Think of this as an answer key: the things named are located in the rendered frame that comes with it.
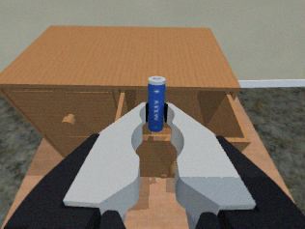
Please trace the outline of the blue aa battery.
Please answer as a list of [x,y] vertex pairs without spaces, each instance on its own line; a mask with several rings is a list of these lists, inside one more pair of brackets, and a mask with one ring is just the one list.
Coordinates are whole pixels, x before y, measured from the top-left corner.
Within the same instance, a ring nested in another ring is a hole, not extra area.
[[148,127],[153,132],[163,130],[165,82],[162,76],[148,78]]

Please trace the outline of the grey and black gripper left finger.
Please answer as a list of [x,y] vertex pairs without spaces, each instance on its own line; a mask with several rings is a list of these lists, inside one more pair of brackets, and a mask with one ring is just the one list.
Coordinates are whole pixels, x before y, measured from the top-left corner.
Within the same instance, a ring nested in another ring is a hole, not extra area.
[[149,104],[142,102],[93,133],[28,193],[3,229],[99,229],[105,211],[126,212],[139,199],[140,159]]

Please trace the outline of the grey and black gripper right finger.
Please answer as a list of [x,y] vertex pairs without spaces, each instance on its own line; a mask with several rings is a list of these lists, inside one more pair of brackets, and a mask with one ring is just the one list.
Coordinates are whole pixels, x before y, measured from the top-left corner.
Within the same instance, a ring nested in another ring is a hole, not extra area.
[[164,120],[177,149],[175,193],[189,229],[203,212],[216,214],[220,229],[305,229],[289,196],[227,139],[170,102]]

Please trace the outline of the brown wooden chest of drawers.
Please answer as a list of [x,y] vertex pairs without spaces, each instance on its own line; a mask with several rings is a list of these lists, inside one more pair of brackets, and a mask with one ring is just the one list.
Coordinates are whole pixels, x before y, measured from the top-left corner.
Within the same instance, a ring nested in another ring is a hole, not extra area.
[[0,73],[0,95],[63,157],[7,96],[6,88],[148,90],[162,76],[165,90],[229,91],[241,87],[210,28],[49,26]]

